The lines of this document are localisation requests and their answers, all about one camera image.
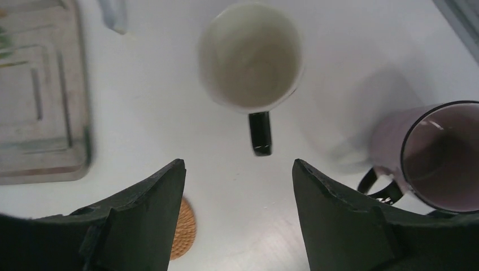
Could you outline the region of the metal serving tray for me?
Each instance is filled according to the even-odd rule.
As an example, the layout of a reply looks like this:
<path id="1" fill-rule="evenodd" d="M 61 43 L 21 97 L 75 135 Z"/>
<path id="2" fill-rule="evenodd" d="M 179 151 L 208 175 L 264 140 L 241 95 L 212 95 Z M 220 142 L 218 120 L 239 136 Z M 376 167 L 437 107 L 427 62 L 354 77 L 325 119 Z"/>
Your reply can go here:
<path id="1" fill-rule="evenodd" d="M 76 1 L 1 2 L 1 185 L 74 181 L 92 158 Z"/>

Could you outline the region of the light wooden round coaster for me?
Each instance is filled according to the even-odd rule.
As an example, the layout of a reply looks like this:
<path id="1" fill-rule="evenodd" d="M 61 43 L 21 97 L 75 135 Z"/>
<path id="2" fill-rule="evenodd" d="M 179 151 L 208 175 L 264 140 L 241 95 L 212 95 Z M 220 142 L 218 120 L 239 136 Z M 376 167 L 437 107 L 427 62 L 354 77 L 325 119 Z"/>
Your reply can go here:
<path id="1" fill-rule="evenodd" d="M 183 197 L 172 243 L 170 260 L 184 256 L 193 246 L 197 234 L 197 222 L 189 201 Z"/>

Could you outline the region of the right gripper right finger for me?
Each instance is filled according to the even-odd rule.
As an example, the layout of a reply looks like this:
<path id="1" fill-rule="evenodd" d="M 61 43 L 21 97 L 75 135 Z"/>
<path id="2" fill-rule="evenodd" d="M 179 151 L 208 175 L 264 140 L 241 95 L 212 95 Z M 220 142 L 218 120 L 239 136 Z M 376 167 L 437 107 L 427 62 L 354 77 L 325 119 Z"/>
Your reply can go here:
<path id="1" fill-rule="evenodd" d="M 311 270 L 477 270 L 478 216 L 405 211 L 345 186 L 304 160 L 292 168 Z"/>

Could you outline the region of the purple glass cup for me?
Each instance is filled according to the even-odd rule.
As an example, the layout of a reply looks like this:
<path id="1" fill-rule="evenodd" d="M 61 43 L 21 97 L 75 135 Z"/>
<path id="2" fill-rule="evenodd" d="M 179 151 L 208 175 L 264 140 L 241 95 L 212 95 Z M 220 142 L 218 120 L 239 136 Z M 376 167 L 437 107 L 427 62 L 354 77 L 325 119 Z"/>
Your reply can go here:
<path id="1" fill-rule="evenodd" d="M 380 176 L 390 183 L 371 194 L 392 205 L 406 193 L 444 213 L 478 212 L 478 102 L 459 100 L 396 112 L 373 130 L 372 167 L 358 185 L 370 194 Z"/>

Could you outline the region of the black mug white inside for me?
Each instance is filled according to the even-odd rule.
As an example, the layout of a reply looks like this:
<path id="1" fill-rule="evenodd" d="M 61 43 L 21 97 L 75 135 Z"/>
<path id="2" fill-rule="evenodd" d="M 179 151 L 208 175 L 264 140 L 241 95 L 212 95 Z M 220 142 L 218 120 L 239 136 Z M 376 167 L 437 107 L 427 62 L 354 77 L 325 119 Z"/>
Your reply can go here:
<path id="1" fill-rule="evenodd" d="M 297 90 L 303 48 L 290 16 L 261 2 L 228 6 L 199 38 L 199 79 L 214 102 L 247 115 L 256 156 L 272 154 L 269 113 Z"/>

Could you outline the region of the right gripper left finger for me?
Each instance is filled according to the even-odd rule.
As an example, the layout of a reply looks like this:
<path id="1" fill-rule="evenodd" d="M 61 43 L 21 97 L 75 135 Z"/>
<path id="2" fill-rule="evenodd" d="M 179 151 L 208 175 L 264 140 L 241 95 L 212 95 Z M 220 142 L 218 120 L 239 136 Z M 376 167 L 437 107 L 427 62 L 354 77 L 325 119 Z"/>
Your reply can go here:
<path id="1" fill-rule="evenodd" d="M 175 159 L 69 215 L 1 215 L 2 270 L 167 270 L 185 186 Z"/>

